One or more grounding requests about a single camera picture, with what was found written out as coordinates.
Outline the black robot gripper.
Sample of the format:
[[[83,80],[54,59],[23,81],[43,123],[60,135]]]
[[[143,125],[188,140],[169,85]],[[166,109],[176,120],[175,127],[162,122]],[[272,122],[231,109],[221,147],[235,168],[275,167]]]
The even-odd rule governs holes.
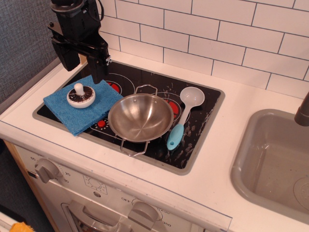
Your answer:
[[[52,0],[58,22],[50,23],[52,44],[62,65],[72,71],[80,64],[79,54],[87,56],[94,84],[109,74],[112,62],[107,42],[99,35],[104,8],[99,0]]]

